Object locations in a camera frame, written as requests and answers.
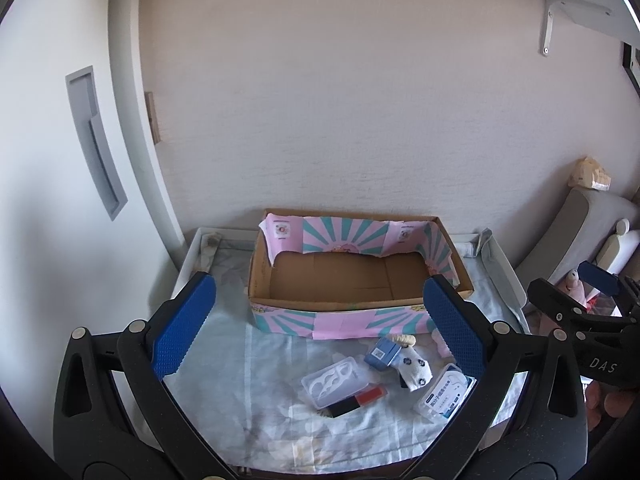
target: shelf bracket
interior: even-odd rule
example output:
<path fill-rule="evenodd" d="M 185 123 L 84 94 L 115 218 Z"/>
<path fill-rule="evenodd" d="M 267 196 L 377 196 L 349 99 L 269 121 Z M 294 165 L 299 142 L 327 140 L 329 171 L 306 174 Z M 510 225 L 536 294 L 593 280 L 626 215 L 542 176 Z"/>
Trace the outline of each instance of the shelf bracket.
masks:
<path fill-rule="evenodd" d="M 579 7 L 581 9 L 590 10 L 604 16 L 612 16 L 613 11 L 609 7 L 603 7 L 591 2 L 583 0 L 546 0 L 545 1 L 545 17 L 542 33 L 542 45 L 540 45 L 540 54 L 547 57 L 549 55 L 549 45 L 551 44 L 551 31 L 554 26 L 554 13 L 561 9 L 562 6 Z"/>

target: bedsheet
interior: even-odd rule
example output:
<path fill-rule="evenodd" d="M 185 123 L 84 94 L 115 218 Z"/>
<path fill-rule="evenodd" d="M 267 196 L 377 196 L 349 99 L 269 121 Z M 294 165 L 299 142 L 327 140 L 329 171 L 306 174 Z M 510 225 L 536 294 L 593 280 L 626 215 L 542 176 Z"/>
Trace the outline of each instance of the bedsheet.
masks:
<path fill-rule="evenodd" d="M 322 416 L 305 402 L 303 376 L 345 356 L 362 361 L 376 339 L 312 340 L 258 330 L 245 293 L 252 250 L 251 242 L 221 242 L 211 269 L 216 306 L 179 370 L 164 379 L 208 444 L 231 465 L 297 474 L 344 472 L 422 454 L 444 421 L 414 412 L 425 389 L 401 389 L 395 370 L 364 365 L 370 382 L 384 384 L 388 395 L 339 418 Z M 526 327 L 522 313 L 498 295 L 482 258 L 463 261 L 476 290 L 470 301 L 491 321 Z M 417 339 L 437 376 L 444 362 L 435 343 L 428 334 Z M 523 382 L 523 374 L 514 378 L 494 424 L 511 415 Z"/>

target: textured blue pad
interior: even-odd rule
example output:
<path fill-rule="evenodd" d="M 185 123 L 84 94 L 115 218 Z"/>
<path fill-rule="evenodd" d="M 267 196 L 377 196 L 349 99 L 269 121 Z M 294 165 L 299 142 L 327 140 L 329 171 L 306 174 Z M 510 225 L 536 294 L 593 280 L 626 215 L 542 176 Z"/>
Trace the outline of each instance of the textured blue pad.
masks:
<path fill-rule="evenodd" d="M 433 278 L 424 282 L 424 307 L 456 358 L 462 373 L 479 379 L 484 373 L 484 345 L 456 304 Z"/>
<path fill-rule="evenodd" d="M 578 266 L 578 277 L 585 283 L 597 288 L 605 296 L 615 296 L 620 292 L 616 276 L 589 262 L 582 262 Z"/>
<path fill-rule="evenodd" d="M 151 366 L 158 379 L 177 371 L 215 301 L 216 282 L 205 274 L 153 342 Z"/>

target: black spotted white cloth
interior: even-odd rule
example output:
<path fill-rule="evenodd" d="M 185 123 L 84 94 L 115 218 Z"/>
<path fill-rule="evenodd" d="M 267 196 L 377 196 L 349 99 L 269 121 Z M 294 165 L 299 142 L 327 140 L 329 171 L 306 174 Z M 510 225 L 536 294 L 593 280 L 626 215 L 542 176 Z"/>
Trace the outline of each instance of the black spotted white cloth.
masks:
<path fill-rule="evenodd" d="M 426 386 L 433 377 L 429 363 L 411 346 L 402 348 L 391 365 L 400 372 L 411 392 Z"/>

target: human hand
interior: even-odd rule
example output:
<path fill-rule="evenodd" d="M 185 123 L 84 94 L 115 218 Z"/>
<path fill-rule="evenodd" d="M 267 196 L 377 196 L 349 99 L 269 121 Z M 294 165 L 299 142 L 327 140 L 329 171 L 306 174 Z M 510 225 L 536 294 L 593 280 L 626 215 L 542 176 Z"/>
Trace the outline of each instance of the human hand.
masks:
<path fill-rule="evenodd" d="M 598 381 L 591 381 L 584 391 L 587 408 L 587 430 L 595 428 L 602 418 L 602 408 L 613 418 L 620 418 L 626 415 L 629 408 L 636 400 L 638 392 L 620 390 L 604 395 L 602 386 Z"/>

